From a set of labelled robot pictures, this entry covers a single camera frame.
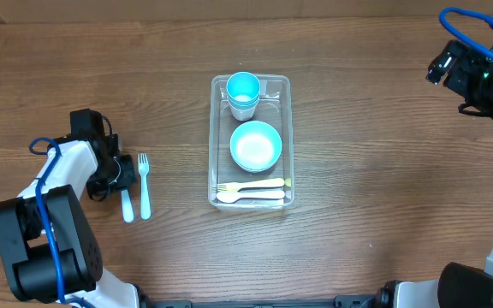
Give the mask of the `pink cup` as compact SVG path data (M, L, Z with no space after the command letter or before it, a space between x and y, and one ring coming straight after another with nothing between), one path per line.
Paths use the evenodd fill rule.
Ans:
M232 116L237 121L249 121L254 116L256 107L252 107L248 110L237 109L234 106L230 107Z

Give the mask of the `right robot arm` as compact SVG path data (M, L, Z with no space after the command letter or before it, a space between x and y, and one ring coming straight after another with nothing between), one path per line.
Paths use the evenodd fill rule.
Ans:
M493 17L485 21L493 29ZM387 282L376 307L493 307L493 45L451 36L428 67L437 92L401 101L393 117L407 125L366 179L390 221L407 225L380 267L411 256L414 268L442 272Z

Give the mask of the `green bowl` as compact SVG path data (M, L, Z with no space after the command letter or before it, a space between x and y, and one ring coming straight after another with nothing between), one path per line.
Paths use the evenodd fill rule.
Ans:
M259 173L271 169L276 161L274 160L235 160L235 163L243 170L251 173Z

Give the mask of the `blue cup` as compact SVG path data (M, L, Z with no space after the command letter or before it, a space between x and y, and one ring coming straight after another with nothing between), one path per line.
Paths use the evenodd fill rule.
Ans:
M258 77L249 72L232 74L226 84L229 99L239 105L248 105L256 101L260 89Z

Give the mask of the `yellow fork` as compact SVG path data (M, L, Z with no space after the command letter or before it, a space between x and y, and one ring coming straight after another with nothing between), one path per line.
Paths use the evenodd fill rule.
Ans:
M218 192L239 192L242 189L278 188L291 186L292 180L290 178L273 178L260 181L219 183L216 185L216 190Z

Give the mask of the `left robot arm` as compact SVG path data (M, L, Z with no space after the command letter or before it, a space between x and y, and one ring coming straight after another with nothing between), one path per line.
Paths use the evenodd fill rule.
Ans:
M44 138L45 165L16 198L0 202L0 257L11 293L22 302L72 307L149 307L149 297L103 266L98 242L80 205L128 195L136 182L132 157L108 118L90 110L70 114L71 132Z

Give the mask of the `blue bowl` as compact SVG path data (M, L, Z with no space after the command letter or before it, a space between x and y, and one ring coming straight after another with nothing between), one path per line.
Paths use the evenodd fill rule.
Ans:
M277 130L263 121L247 121L238 126L230 137L233 160L274 160L282 154L282 138Z

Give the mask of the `light blue fork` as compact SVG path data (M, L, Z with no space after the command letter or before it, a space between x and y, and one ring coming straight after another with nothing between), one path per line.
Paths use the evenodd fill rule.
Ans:
M121 190L122 199L122 217L126 223L134 221L134 207L127 189Z

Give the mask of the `green cup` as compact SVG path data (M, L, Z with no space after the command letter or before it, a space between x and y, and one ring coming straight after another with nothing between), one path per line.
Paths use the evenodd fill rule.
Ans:
M234 98L229 98L229 105L237 110L249 110L254 108L258 103L258 98L248 100L248 101L240 101Z

